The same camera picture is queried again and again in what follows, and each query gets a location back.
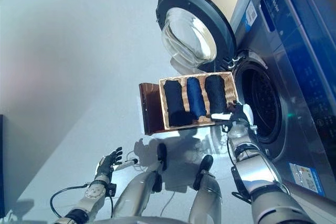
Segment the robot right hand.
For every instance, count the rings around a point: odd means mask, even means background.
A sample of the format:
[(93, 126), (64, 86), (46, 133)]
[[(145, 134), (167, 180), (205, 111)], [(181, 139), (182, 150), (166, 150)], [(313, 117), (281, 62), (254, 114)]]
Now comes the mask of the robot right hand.
[(229, 130), (234, 124), (242, 124), (245, 127), (254, 125), (254, 115), (248, 104), (237, 103), (233, 112), (213, 113), (210, 118), (216, 123), (221, 123)]

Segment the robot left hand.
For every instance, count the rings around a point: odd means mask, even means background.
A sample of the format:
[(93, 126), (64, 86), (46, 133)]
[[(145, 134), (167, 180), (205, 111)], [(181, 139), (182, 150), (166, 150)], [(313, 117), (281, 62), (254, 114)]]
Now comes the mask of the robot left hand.
[(103, 156), (96, 167), (95, 180), (107, 178), (111, 182), (113, 172), (128, 168), (138, 163), (136, 158), (122, 161), (122, 147), (116, 148), (109, 155)]

